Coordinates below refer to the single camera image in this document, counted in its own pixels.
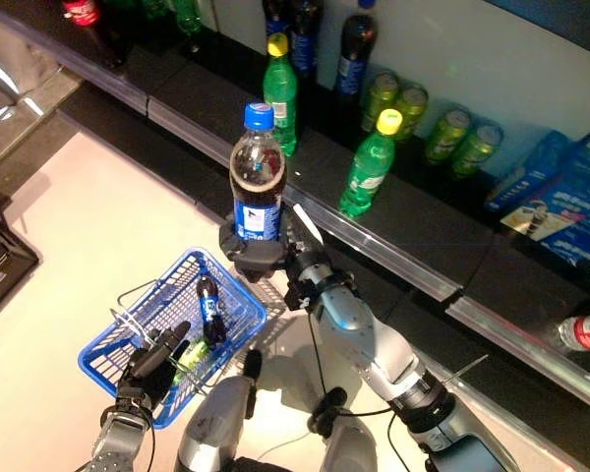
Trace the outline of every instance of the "wall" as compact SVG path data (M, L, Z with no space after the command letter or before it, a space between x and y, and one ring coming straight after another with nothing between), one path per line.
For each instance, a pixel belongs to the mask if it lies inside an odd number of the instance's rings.
M213 0L220 31L264 53L261 0ZM342 24L355 0L325 0L318 81L334 82ZM379 0L380 34L368 74L387 67L423 84L428 136L452 102L500 123L503 173L548 129L578 140L590 131L590 52L482 0Z

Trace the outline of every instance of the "green can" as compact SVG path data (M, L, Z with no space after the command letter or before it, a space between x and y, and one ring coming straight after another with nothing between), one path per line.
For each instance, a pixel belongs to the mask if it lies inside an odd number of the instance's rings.
M368 133L374 129L381 112L392 108L395 96L400 89L400 82L393 72L380 72L374 78L367 93L363 108L361 128Z
M470 129L470 114L462 109L448 111L426 141L424 154L431 165L447 160Z
M452 178L464 179L474 175L497 151L501 141L502 129L498 125L481 125L470 132L452 155Z
M402 91L393 105L402 114L402 124L395 135L397 143L403 143L413 135L426 111L428 101L429 95L420 86L410 86Z

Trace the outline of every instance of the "white floor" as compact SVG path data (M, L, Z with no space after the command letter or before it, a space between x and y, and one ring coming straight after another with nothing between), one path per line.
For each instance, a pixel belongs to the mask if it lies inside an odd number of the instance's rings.
M8 208L14 230L42 255L32 277L0 311L0 471L70 472L89 459L98 418L112 398L79 369L77 356L111 324L116 296L161 275L188 247L201 246L229 266L217 243L217 226L178 194L113 151L76 135L18 192ZM275 284L284 288L282 277ZM319 390L303 314L267 352L255 417L246 423L239 453L257 458L307 433ZM384 408L336 353L322 349L328 384L356 393L353 411ZM285 372L300 373L298 379ZM168 428L157 431L152 472L173 469L182 431L201 399L195 398ZM523 471L573 470L511 427L489 422ZM403 470L386 440L389 415L366 418L378 444L379 470ZM392 437L411 471L424 470L424 454L400 421ZM319 470L325 447L307 435L263 460L295 472ZM136 471L146 470L150 437Z

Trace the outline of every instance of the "small bottle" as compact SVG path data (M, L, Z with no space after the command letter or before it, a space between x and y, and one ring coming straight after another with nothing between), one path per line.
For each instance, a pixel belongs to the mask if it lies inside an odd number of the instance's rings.
M157 20L168 14L168 7L164 0L142 0L142 10L147 20Z
M218 312L218 285L206 270L202 270L197 281L197 296L204 321L204 339L207 346L213 348L227 339L227 333L223 318Z
M265 102L273 108L273 137L287 157L297 145L295 134L297 76L288 62L288 39L281 32L268 37L270 57L263 89Z
M370 85L363 107L363 120L361 121L363 131L371 133L381 112L392 107L399 88L400 83L393 72L385 71L376 75Z
M341 57L334 85L339 103L353 105L358 102L367 62L378 36L373 17L375 5L376 0L359 0L358 12L343 25Z
M291 0L291 64L302 80L317 76L317 37L324 14L323 0Z
M470 128L470 114L465 110L448 111L435 125L426 141L424 155L430 165L446 162Z
M263 0L266 36L288 30L288 0Z
M402 125L395 135L395 142L406 142L415 131L429 101L428 93L420 86L413 85L402 91L393 108L402 113Z
M179 30L192 36L201 31L201 16L197 0L173 0L177 27Z
M497 125L481 125L471 131L451 158L453 179L474 175L481 164L494 154L502 141L502 130Z
M563 344L576 351L590 351L590 315L564 320L558 327Z
M94 0L70 0L61 3L65 10L64 17L70 19L89 36L107 67L115 68L125 62L127 51L101 18Z
M343 214L353 218L372 206L372 199L393 164L393 135L400 123L402 115L399 111L393 108L383 110L376 130L358 147L347 179L347 189L339 202Z
M243 240L276 241L286 184L286 159L271 134L270 105L248 104L245 128L247 132L234 146L229 165L235 231Z

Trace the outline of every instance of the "wire basket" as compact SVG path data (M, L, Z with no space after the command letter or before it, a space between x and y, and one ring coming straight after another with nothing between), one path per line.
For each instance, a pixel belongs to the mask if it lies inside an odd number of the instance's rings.
M202 268L207 269L218 285L219 312L227 328L227 340L188 369L173 359L185 375L174 384L155 411L153 425L165 428L179 415L209 378L224 366L266 322L263 304L236 280L207 251L192 248L159 279L141 285L118 297L120 310L112 310L116 322L101 333L79 354L79 366L97 384L116 396L116 385L133 352L143 345L153 345L153 329L162 332L182 321L191 328L185 338L191 345L203 337L203 320L196 286ZM122 299L140 288L147 291L130 308Z

